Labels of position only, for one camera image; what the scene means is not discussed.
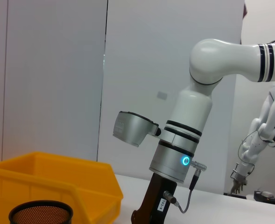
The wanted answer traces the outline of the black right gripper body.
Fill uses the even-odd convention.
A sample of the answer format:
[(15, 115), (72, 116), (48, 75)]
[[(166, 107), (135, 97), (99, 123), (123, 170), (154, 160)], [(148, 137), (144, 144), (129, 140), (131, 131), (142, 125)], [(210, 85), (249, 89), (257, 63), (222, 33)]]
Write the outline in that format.
[(131, 223), (163, 224), (170, 206), (163, 193), (174, 194), (176, 187), (176, 182), (153, 174), (140, 208), (131, 215)]

